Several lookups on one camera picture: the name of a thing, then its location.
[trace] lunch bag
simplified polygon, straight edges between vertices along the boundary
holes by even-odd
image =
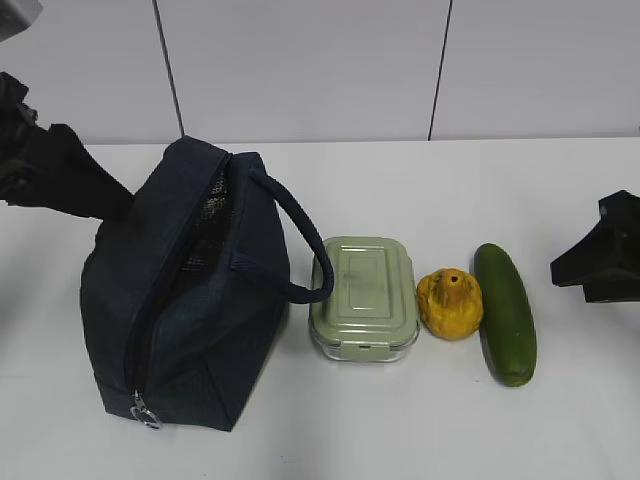
[[[322,268],[321,288],[289,281],[276,202]],[[322,239],[257,153],[184,137],[135,194],[124,222],[105,221],[82,273],[87,350],[108,413],[230,431],[287,302],[328,298]]]

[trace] metal ring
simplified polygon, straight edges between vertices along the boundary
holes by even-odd
[[[153,430],[160,430],[160,428],[162,428],[162,420],[148,408],[131,407],[130,412],[133,418],[147,427]]]

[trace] bag handle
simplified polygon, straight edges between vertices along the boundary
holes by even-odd
[[[278,205],[289,215],[289,218],[293,221],[298,228],[307,244],[313,250],[318,263],[322,268],[323,282],[322,286],[317,290],[309,290],[305,287],[295,285],[275,274],[268,268],[256,263],[252,258],[243,254],[236,254],[232,268],[236,271],[242,272],[249,279],[262,283],[275,289],[281,295],[283,295],[291,303],[316,303],[321,302],[329,298],[333,291],[335,282],[333,267],[329,260],[329,255],[324,248],[322,238],[313,225],[313,222],[309,216],[302,209],[300,204],[293,198],[293,195],[277,180],[270,177],[266,173],[259,172],[257,170],[251,170],[249,172],[251,179],[256,182],[260,187],[266,190],[275,200]]]

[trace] food container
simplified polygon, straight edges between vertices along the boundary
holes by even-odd
[[[392,362],[419,332],[411,259],[395,240],[335,237],[324,242],[336,284],[331,297],[310,310],[311,337],[334,360]],[[313,287],[322,271],[313,268]]]

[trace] zipper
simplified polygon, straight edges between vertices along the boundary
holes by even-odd
[[[137,390],[133,392],[133,402],[135,403],[135,405],[131,407],[131,415],[133,415],[133,418],[154,430],[160,430],[162,428],[162,420],[147,408],[142,399],[142,395]]]
[[[159,279],[166,278],[167,280],[160,288],[154,289],[156,292],[155,301],[151,305],[149,312],[144,315],[143,318],[136,321],[129,334],[125,354],[125,380],[134,403],[130,408],[130,412],[133,418],[154,430],[159,430],[162,427],[162,420],[147,408],[143,399],[143,392],[147,385],[147,376],[149,374],[153,332],[160,318],[160,314],[166,306],[165,299],[175,283],[182,264],[188,258],[189,252],[184,246],[189,241],[189,236],[200,216],[200,210],[207,201],[209,193],[220,175],[225,174],[228,161],[231,157],[232,154],[227,154],[224,160],[221,161],[220,167],[216,170],[215,174],[212,175],[197,207],[191,212],[189,220],[183,227],[183,231],[180,232],[180,236],[168,256],[169,258],[158,274]]]

